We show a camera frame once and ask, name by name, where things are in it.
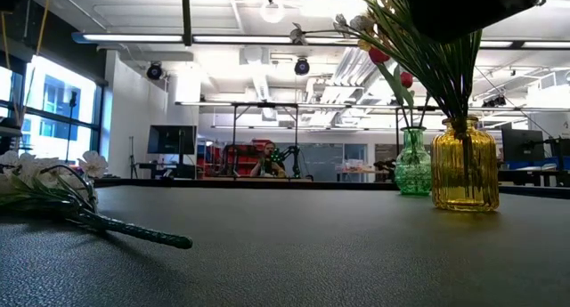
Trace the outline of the black metal workstation frame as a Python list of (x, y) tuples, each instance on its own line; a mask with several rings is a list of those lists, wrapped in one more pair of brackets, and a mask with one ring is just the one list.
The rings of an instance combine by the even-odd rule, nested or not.
[[(236, 130), (246, 129), (246, 130), (294, 130), (295, 131), (295, 143), (298, 144), (298, 131), (308, 130), (308, 131), (341, 131), (340, 127), (330, 127), (322, 126), (318, 128), (317, 126), (306, 126), (299, 127), (298, 120), (299, 111), (301, 109), (314, 109), (317, 111), (332, 111), (332, 110), (345, 110), (345, 109), (377, 109), (377, 110), (387, 110), (392, 111), (395, 115), (395, 127), (390, 128), (380, 128), (380, 127), (355, 127), (347, 128), (347, 131), (378, 131), (378, 132), (388, 132), (395, 134), (395, 146), (396, 152), (401, 151), (401, 144), (404, 143), (404, 133), (403, 128), (399, 126), (398, 112), (403, 111), (401, 107), (396, 106), (380, 106), (380, 105), (351, 105), (351, 104), (307, 104), (307, 103), (287, 103), (287, 102), (274, 102), (274, 101), (210, 101), (210, 102), (183, 102), (176, 101), (175, 105), (185, 106), (185, 107), (228, 107), (232, 108), (232, 124), (231, 125), (216, 125), (215, 120), (212, 120), (211, 128), (214, 129), (231, 129), (232, 130), (232, 143), (236, 141)], [(249, 109), (279, 109), (285, 111), (289, 117), (293, 120), (294, 125), (237, 125), (238, 119), (245, 114)]]

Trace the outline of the green glass vase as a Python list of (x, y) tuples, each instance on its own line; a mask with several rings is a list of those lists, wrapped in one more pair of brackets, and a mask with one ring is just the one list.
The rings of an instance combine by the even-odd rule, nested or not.
[(432, 189), (431, 157), (424, 144), (425, 127), (403, 129), (403, 149), (395, 161), (395, 184), (404, 196), (428, 196)]

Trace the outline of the black television screen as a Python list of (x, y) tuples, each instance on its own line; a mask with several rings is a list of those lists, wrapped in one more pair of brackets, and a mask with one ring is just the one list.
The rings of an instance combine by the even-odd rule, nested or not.
[(149, 154), (183, 154), (195, 152), (197, 127), (194, 125), (152, 125), (149, 131), (147, 152)]

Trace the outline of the red artificial tulip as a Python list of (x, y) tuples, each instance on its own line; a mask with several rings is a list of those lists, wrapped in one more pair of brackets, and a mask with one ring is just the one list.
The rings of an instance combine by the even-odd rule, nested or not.
[[(380, 74), (384, 77), (384, 79), (387, 81), (388, 85), (390, 86), (390, 88), (393, 91), (393, 94), (395, 96), (395, 91), (396, 91), (396, 84), (395, 84), (395, 78), (394, 78), (394, 70), (397, 66), (399, 66), (397, 63), (395, 64), (394, 70), (390, 71), (386, 65), (387, 62), (390, 61), (390, 57), (383, 53), (382, 51), (380, 51), (378, 48), (376, 47), (371, 47), (370, 50), (368, 51), (369, 54), (369, 58), (370, 60), (374, 63), (374, 65), (377, 67), (377, 69), (379, 70)], [(402, 113), (403, 113), (403, 118), (404, 118), (404, 122), (405, 124), (408, 126), (407, 121), (409, 119), (409, 113), (408, 110), (403, 110), (403, 108), (400, 106), (400, 104), (398, 103), (398, 100), (395, 97), (395, 101), (397, 103), (397, 105), (402, 109)]]
[(408, 110), (408, 126), (413, 126), (413, 110), (415, 92), (411, 89), (413, 85), (413, 75), (406, 71), (401, 71), (400, 66), (394, 70), (396, 84), (395, 97), (403, 110)]

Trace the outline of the yellow ribbed glass vase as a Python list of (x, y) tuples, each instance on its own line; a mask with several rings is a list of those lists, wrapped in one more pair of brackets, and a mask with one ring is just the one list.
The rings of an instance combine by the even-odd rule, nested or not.
[(491, 212), (500, 204), (495, 139), (473, 116), (447, 118), (431, 142), (432, 201), (439, 209)]

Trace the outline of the black background monitor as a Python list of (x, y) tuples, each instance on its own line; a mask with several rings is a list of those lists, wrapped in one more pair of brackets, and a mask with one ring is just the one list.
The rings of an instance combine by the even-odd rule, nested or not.
[(541, 131), (502, 129), (503, 161), (510, 170), (542, 166), (545, 160)]

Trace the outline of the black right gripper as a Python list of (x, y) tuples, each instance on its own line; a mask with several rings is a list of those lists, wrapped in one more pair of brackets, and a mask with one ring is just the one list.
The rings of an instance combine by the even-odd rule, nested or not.
[(486, 28), (545, 0), (405, 0), (413, 26), (440, 43)]

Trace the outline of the person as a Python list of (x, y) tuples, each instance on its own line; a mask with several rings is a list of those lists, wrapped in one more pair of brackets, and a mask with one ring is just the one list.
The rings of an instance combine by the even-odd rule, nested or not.
[(271, 155), (275, 152), (276, 146), (272, 141), (264, 145), (261, 156), (250, 172), (251, 177), (280, 177), (287, 174), (283, 168), (283, 163), (272, 160)]

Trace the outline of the overhead bar with LED strips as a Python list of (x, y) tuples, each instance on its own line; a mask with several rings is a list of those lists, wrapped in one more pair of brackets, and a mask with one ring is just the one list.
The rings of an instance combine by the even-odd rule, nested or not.
[[(182, 35), (160, 34), (90, 34), (74, 32), (71, 38), (78, 44), (183, 44)], [(311, 46), (357, 46), (356, 39), (339, 36), (308, 36)], [(245, 36), (245, 35), (195, 35), (192, 44), (241, 44), (241, 45), (293, 45), (288, 36)], [(529, 51), (570, 51), (570, 40), (492, 40), (483, 39), (483, 50), (529, 50)]]

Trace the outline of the small green and black robot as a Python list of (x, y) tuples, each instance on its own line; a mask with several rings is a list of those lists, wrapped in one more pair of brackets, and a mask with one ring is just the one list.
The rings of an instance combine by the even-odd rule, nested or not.
[(287, 158), (293, 157), (293, 177), (300, 178), (301, 177), (301, 170), (298, 162), (300, 148), (297, 145), (288, 146), (284, 151), (280, 151), (276, 148), (271, 156), (270, 159), (274, 163), (283, 163)]

